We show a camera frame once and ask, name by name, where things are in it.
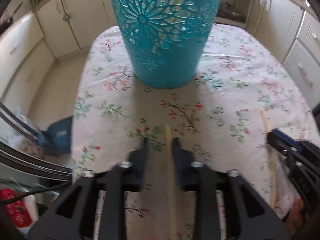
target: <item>wooden stick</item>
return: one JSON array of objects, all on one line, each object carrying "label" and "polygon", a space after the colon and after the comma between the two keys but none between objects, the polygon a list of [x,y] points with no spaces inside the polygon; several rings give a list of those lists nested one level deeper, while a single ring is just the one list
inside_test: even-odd
[{"label": "wooden stick", "polygon": [[[265,133],[271,131],[269,120],[266,117],[266,111],[264,108],[260,109],[261,119],[264,125]],[[270,160],[270,171],[271,171],[271,200],[270,206],[272,209],[276,207],[276,152],[275,150],[268,145],[269,151],[269,160]]]},{"label": "wooden stick", "polygon": [[167,159],[167,184],[168,184],[168,210],[169,210],[169,240],[177,239],[177,200],[176,178],[172,156],[172,132],[171,126],[165,126],[165,152]]}]

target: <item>beige floor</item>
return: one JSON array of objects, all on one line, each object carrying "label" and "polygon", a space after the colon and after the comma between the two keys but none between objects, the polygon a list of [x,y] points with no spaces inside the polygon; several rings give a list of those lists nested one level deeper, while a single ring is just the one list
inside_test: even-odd
[{"label": "beige floor", "polygon": [[[28,117],[41,130],[73,114],[77,89],[88,52],[52,65],[32,102]],[[45,160],[71,166],[70,155]]]}]

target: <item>floral tablecloth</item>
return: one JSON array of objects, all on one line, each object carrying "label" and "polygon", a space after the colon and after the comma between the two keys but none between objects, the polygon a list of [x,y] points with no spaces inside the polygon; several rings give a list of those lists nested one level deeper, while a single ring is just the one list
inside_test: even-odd
[{"label": "floral tablecloth", "polygon": [[[262,107],[272,128],[319,144],[312,112],[300,91],[282,65],[246,31],[213,25],[194,79],[178,89],[159,90],[135,78],[119,28],[114,26],[94,41],[78,89],[72,143],[74,173],[109,170],[148,137],[151,150],[146,185],[141,193],[126,193],[127,233],[129,240],[165,240],[164,125],[171,125],[183,148],[212,169],[240,170],[269,202]],[[191,239],[194,194],[178,194],[177,239]],[[286,215],[295,194],[278,158],[279,217]]]}]

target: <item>teal plastic basket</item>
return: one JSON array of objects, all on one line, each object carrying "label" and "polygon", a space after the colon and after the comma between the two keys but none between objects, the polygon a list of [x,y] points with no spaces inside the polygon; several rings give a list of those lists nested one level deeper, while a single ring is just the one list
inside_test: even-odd
[{"label": "teal plastic basket", "polygon": [[137,78],[175,88],[195,75],[220,0],[111,0]]}]

